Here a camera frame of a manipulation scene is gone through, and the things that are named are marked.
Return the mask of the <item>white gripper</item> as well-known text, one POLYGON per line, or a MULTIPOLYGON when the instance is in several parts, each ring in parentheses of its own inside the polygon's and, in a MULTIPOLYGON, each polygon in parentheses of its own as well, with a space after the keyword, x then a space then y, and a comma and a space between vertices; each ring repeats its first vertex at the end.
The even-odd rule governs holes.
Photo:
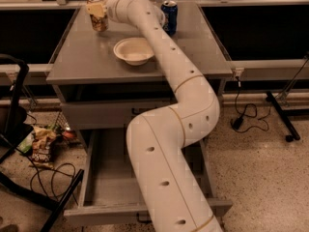
POLYGON ((101 3, 88 3, 86 10, 89 15, 97 17, 106 16, 106 7, 108 17, 118 23, 128 23, 127 7, 131 0, 107 0, 106 6, 101 3))

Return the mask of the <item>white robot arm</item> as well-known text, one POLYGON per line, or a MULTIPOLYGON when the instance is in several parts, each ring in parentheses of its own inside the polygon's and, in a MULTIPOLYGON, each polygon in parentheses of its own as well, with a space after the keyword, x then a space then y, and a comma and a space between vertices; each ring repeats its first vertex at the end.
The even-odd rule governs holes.
POLYGON ((210 84, 162 26, 149 0, 93 0, 89 14, 139 30, 154 51, 177 102, 136 116, 126 131, 132 168, 156 232, 222 232, 182 148, 207 136, 219 119, 210 84))

